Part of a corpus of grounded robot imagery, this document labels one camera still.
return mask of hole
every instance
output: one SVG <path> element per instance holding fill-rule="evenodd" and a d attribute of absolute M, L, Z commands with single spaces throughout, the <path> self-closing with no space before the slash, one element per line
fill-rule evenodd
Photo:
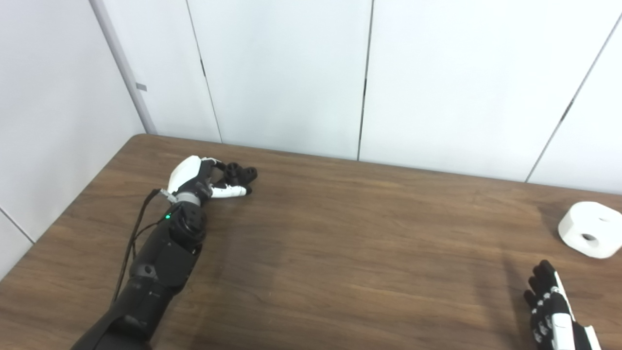
<path fill-rule="evenodd" d="M 582 234 L 581 237 L 583 237 L 583 239 L 585 239 L 585 243 L 590 246 L 591 248 L 597 248 L 598 247 L 598 239 L 596 239 L 596 237 L 590 235 L 590 234 Z"/>

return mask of brown tabletop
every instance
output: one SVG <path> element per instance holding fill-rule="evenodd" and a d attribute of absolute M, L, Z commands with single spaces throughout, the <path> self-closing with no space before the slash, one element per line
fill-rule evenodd
<path fill-rule="evenodd" d="M 535 349 L 522 293 L 543 258 L 579 322 L 622 348 L 621 255 L 588 258 L 556 234 L 574 202 L 620 196 L 141 135 L 0 283 L 0 349 L 68 349 L 107 310 L 144 197 L 191 154 L 259 178 L 206 205 L 156 350 Z M 166 208 L 152 201 L 143 223 Z"/>

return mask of white cylindrical object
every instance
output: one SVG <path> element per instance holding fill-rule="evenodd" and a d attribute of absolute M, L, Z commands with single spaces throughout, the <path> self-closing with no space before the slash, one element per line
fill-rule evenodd
<path fill-rule="evenodd" d="M 600 203 L 576 203 L 558 229 L 570 248 L 592 258 L 608 258 L 622 247 L 622 214 Z"/>

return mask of black cable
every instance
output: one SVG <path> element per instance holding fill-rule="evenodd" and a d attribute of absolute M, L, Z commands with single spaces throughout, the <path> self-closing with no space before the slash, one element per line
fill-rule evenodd
<path fill-rule="evenodd" d="M 151 193 L 145 198 L 145 201 L 142 203 L 141 211 L 138 213 L 138 218 L 136 219 L 136 224 L 134 225 L 134 230 L 132 230 L 132 234 L 129 236 L 128 247 L 125 249 L 125 256 L 123 257 L 123 263 L 121 264 L 121 272 L 119 273 L 119 280 L 117 280 L 116 288 L 114 289 L 113 300 L 111 305 L 117 300 L 119 296 L 119 291 L 121 290 L 121 284 L 123 283 L 123 277 L 125 277 L 125 269 L 128 266 L 129 253 L 132 249 L 132 245 L 136 241 L 136 232 L 138 231 L 138 227 L 141 225 L 142 216 L 145 214 L 145 209 L 149 202 L 160 193 L 160 190 L 153 189 Z"/>
<path fill-rule="evenodd" d="M 160 222 L 162 222 L 162 220 L 159 220 L 157 222 L 154 222 L 152 224 L 149 224 L 145 227 L 142 228 L 142 230 L 138 231 L 138 233 L 136 234 L 136 237 L 134 237 L 134 242 L 132 243 L 132 259 L 136 258 L 136 240 L 138 239 L 138 237 L 140 237 L 140 235 L 145 232 L 147 229 L 159 224 Z"/>

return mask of robotic arm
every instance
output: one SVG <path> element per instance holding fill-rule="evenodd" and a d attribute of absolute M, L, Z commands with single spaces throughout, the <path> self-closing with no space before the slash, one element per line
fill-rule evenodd
<path fill-rule="evenodd" d="M 214 169 L 221 170 L 223 178 L 211 183 Z M 184 288 L 201 253 L 206 235 L 202 206 L 211 198 L 250 194 L 248 185 L 256 178 L 255 168 L 225 165 L 214 158 L 191 156 L 181 162 L 173 170 L 167 190 L 159 191 L 172 205 L 132 262 L 126 286 L 72 350 L 151 350 L 151 337 L 173 296 Z M 128 243 L 123 270 L 136 239 L 136 228 Z"/>

